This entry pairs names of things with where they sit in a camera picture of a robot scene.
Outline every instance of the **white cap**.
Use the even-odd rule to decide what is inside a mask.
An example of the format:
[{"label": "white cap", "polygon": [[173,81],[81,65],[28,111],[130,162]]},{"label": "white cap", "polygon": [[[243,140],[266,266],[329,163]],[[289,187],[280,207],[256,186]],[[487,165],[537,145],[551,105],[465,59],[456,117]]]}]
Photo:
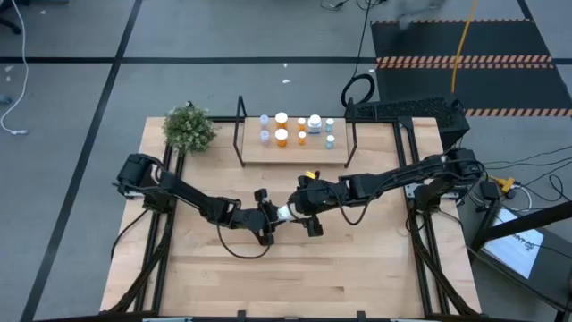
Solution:
[{"label": "white cap", "polygon": [[286,121],[288,121],[288,116],[284,112],[280,112],[274,118],[276,119],[276,122],[278,122],[278,123],[286,123]]},{"label": "white cap", "polygon": [[310,118],[307,120],[308,124],[311,124],[312,126],[316,126],[318,125],[320,122],[322,121],[322,119],[320,118],[319,115],[312,115],[310,116]]},{"label": "white cap", "polygon": [[276,130],[276,133],[274,134],[276,136],[277,140],[286,140],[288,139],[288,131],[284,130],[284,129],[278,129]]}]

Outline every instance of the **wooden table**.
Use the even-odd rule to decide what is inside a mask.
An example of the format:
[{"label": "wooden table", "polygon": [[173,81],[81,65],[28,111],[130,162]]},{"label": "wooden table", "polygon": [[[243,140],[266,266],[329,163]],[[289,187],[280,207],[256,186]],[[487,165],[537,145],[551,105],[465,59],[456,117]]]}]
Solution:
[{"label": "wooden table", "polygon": [[[163,120],[147,119],[139,152],[162,157]],[[414,125],[420,157],[441,153],[435,120],[414,119]],[[307,170],[320,170],[323,179],[335,182],[342,174],[382,173],[399,167],[390,124],[357,125],[358,149],[348,169],[343,165],[243,168],[232,147],[234,124],[217,126],[220,130],[209,150],[186,157],[182,179],[208,195],[239,198],[243,208],[256,206],[253,191],[260,188],[268,189],[274,204],[284,204],[298,176]],[[410,162],[407,134],[402,132]],[[141,202],[126,202],[122,228],[141,212]],[[442,209],[457,216],[452,201],[442,201]],[[354,220],[360,211],[347,209]],[[388,191],[372,202],[358,226],[348,225],[338,210],[331,210],[320,215],[324,236],[309,238],[301,225],[284,224],[277,228],[276,243],[266,256],[241,260],[224,250],[214,225],[179,202],[160,314],[235,317],[245,309],[249,317],[354,318],[356,311],[364,310],[369,318],[421,318],[414,252],[404,226],[406,214],[403,190]],[[113,306],[139,273],[149,223],[147,216],[117,246],[102,309]],[[433,225],[443,273],[467,303],[480,311],[461,228],[439,215],[433,215]],[[223,238],[239,254],[263,250],[248,231],[223,230]],[[439,312],[430,277],[433,312]],[[150,277],[148,293],[155,282]]]}]

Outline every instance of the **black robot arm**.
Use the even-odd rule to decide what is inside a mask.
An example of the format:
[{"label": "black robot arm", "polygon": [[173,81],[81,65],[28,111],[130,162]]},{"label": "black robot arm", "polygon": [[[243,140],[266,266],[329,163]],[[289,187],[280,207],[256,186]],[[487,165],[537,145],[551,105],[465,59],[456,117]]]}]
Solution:
[{"label": "black robot arm", "polygon": [[269,245],[273,243],[272,232],[284,222],[303,224],[309,236],[321,236],[324,232],[317,214],[333,208],[365,206],[386,191],[425,179],[433,181],[416,188],[416,209],[437,207],[441,196],[450,188],[472,184],[482,173],[471,150],[456,148],[383,174],[341,176],[338,182],[321,180],[318,172],[302,175],[285,206],[276,207],[267,198],[266,190],[261,189],[254,193],[257,207],[241,209],[240,200],[207,196],[166,171],[158,159],[132,154],[117,175],[116,186],[123,195],[142,193],[144,208],[159,213],[169,210],[173,198],[180,199],[198,209],[209,223],[229,229],[248,229],[260,244]]}]

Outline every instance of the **potted plant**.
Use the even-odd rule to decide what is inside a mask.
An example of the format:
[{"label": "potted plant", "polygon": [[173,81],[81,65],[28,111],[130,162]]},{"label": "potted plant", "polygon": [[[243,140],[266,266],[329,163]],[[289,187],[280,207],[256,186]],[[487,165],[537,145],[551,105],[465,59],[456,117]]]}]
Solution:
[{"label": "potted plant", "polygon": [[163,124],[167,144],[181,153],[203,152],[215,138],[215,126],[206,115],[207,110],[190,101],[171,110]]}]

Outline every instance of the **white bottle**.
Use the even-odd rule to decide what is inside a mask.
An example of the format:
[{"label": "white bottle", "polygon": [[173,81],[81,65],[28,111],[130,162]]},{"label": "white bottle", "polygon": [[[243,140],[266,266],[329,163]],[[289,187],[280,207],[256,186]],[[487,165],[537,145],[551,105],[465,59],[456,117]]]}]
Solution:
[{"label": "white bottle", "polygon": [[307,119],[307,132],[309,134],[320,134],[322,131],[322,118],[314,114]]},{"label": "white bottle", "polygon": [[268,115],[260,115],[260,128],[264,130],[268,130]]},{"label": "white bottle", "polygon": [[325,147],[328,149],[333,148],[334,140],[335,138],[333,137],[333,135],[328,135],[328,137],[326,138]]},{"label": "white bottle", "polygon": [[270,133],[267,130],[260,132],[260,140],[262,141],[262,145],[268,145],[270,143]]},{"label": "white bottle", "polygon": [[325,120],[325,131],[328,133],[332,133],[332,127],[333,127],[333,119]]}]

